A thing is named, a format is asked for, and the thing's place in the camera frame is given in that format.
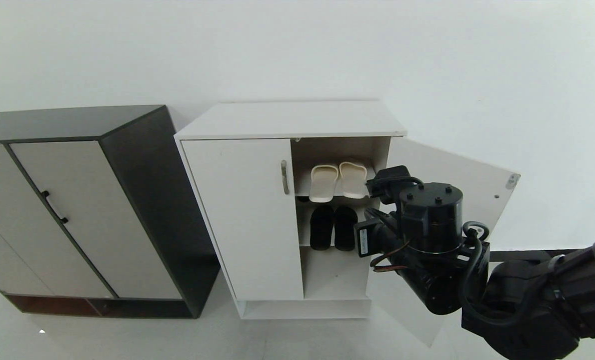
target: black slipper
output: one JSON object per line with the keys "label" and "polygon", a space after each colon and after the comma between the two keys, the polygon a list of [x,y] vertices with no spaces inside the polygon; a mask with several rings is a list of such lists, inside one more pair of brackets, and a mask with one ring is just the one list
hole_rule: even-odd
{"label": "black slipper", "polygon": [[335,247],[341,251],[355,249],[355,233],[353,225],[358,222],[358,214],[348,206],[335,210]]}
{"label": "black slipper", "polygon": [[311,215],[311,249],[327,250],[331,248],[334,214],[334,208],[329,205],[321,205],[314,210]]}

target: cabinet door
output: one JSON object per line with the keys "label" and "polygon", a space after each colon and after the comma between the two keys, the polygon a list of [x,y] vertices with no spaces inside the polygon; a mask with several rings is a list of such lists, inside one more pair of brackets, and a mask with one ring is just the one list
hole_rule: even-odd
{"label": "cabinet door", "polygon": [[0,235],[56,296],[112,296],[3,145],[0,145]]}
{"label": "cabinet door", "polygon": [[53,292],[0,236],[0,291],[7,294],[52,296]]}
{"label": "cabinet door", "polygon": [[119,297],[182,298],[97,141],[11,148]]}
{"label": "cabinet door", "polygon": [[[449,183],[464,194],[462,220],[479,221],[491,230],[506,207],[520,176],[423,145],[403,137],[392,137],[387,167],[406,166],[412,176],[427,183]],[[382,205],[391,212],[395,205]],[[369,272],[366,294],[420,341],[430,346],[444,323],[444,317],[430,313],[407,283],[396,273]]]}
{"label": "cabinet door", "polygon": [[303,299],[290,139],[190,140],[182,146],[235,297]]}

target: white slipper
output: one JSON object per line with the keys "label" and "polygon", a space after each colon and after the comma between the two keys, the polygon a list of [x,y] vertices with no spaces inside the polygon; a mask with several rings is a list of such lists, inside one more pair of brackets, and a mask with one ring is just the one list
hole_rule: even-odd
{"label": "white slipper", "polygon": [[320,164],[311,169],[311,190],[308,198],[313,203],[328,203],[334,199],[340,171],[332,164]]}
{"label": "white slipper", "polygon": [[339,164],[341,193],[346,198],[362,199],[368,196],[367,168],[359,161],[344,161]]}

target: black handle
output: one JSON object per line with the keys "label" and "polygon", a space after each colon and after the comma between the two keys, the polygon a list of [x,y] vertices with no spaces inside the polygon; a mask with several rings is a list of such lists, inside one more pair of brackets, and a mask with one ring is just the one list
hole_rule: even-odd
{"label": "black handle", "polygon": [[[40,193],[40,195],[42,195],[44,197],[44,199],[46,199],[46,203],[49,205],[49,207],[51,207],[51,210],[53,210],[53,214],[55,214],[55,216],[58,216],[58,213],[56,212],[56,210],[53,208],[53,206],[49,203],[49,196],[51,195],[50,192],[48,192],[47,190],[44,190]],[[60,221],[60,223],[62,224],[66,224],[69,222],[69,219],[67,218],[60,218],[58,216],[58,219]]]}

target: open cabinet door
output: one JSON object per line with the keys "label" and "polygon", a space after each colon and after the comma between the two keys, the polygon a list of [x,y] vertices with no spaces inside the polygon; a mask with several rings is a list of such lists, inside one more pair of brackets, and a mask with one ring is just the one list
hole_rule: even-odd
{"label": "open cabinet door", "polygon": [[[479,221],[494,230],[520,175],[455,153],[423,145],[404,137],[392,137],[387,167],[406,166],[412,176],[426,183],[448,183],[458,187],[462,199],[462,221]],[[381,205],[391,212],[395,205]],[[369,271],[366,294],[373,304],[427,346],[444,323],[444,316],[432,314],[416,293],[395,272]]]}

